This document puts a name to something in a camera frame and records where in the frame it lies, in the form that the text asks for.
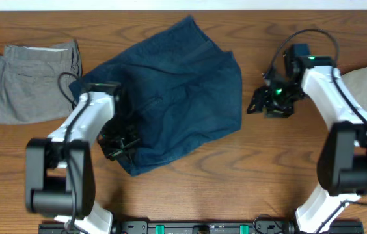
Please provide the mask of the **dark blue denim shorts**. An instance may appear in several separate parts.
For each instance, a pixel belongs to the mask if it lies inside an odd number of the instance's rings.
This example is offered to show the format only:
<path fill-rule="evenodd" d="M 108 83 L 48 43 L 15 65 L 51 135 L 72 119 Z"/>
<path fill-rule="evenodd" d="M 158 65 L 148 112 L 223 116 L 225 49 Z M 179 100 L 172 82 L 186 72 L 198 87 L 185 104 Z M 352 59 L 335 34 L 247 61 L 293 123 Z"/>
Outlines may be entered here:
<path fill-rule="evenodd" d="M 141 138 L 134 162 L 119 161 L 131 176 L 241 128 L 240 67 L 191 16 L 100 64 L 84 80 L 119 82 L 127 92 Z"/>

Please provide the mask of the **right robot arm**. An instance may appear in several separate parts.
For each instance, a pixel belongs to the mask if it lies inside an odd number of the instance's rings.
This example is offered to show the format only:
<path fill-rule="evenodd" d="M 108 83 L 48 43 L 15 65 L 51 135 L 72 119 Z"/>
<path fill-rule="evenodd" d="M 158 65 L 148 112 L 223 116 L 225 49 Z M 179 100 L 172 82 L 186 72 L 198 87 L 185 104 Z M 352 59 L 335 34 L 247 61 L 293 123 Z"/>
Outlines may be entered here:
<path fill-rule="evenodd" d="M 291 45 L 283 57 L 287 76 L 271 67 L 265 85 L 254 91 L 247 114 L 288 118 L 294 103 L 309 97 L 329 134 L 317 163 L 316 188 L 295 210 L 294 219 L 280 224 L 278 231 L 359 233 L 362 228 L 334 220 L 367 195 L 367 112 L 346 88 L 331 57 L 312 55 L 307 44 Z"/>

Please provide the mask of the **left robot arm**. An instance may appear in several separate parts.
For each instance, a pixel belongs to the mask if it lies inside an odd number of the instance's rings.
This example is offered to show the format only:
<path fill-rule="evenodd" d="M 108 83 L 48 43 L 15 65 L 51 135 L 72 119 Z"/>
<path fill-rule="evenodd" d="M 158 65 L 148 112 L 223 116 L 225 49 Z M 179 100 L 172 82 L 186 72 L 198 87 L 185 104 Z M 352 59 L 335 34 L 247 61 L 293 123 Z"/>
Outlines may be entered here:
<path fill-rule="evenodd" d="M 96 202 L 90 150 L 97 142 L 110 161 L 130 160 L 140 143 L 120 83 L 88 83 L 74 111 L 25 152 L 25 206 L 51 216 L 39 233 L 121 233 L 114 214 Z"/>

